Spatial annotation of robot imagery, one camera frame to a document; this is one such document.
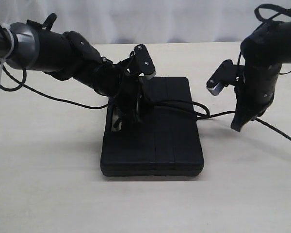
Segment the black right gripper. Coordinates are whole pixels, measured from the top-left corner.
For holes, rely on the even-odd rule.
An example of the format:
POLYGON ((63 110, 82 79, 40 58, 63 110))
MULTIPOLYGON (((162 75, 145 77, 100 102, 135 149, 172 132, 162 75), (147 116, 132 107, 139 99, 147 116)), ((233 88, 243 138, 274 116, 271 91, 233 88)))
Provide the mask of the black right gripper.
POLYGON ((274 74, 245 70, 237 93, 237 104, 231 129, 240 132, 249 121, 260 117, 274 100, 274 74))

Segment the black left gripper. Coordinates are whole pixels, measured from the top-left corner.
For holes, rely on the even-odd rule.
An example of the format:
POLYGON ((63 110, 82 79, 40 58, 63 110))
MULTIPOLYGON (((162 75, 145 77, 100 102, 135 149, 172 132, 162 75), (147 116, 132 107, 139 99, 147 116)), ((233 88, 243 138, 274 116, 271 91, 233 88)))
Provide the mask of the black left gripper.
POLYGON ((140 107, 155 107, 152 84, 139 81, 138 74, 131 74, 128 66, 133 58, 118 63, 103 58, 94 73, 94 91, 108 97, 117 109, 118 122, 142 123, 140 107))

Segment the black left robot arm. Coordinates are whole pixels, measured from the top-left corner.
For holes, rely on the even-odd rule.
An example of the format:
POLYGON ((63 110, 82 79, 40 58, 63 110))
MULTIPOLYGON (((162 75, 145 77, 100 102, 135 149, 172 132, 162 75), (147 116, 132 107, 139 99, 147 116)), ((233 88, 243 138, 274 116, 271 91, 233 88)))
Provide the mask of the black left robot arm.
POLYGON ((0 24, 0 89, 7 67, 21 70, 16 88, 25 86, 27 71, 41 71, 59 81, 75 79, 108 97, 120 118, 135 123, 141 120, 153 102, 144 91, 144 78, 152 79, 156 70, 145 45, 139 44, 129 57, 114 63, 102 56, 85 37, 75 31, 52 31, 57 19, 50 14, 43 23, 27 20, 9 27, 0 24))

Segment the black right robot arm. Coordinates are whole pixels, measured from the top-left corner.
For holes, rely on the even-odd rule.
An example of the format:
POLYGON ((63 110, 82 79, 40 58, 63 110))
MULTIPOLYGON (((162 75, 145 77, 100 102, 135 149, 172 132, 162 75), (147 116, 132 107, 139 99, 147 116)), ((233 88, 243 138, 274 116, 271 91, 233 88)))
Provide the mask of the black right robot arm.
POLYGON ((266 24, 241 43, 245 65, 236 90, 231 128, 240 132, 273 103, 283 64, 291 64, 291 22, 266 24))

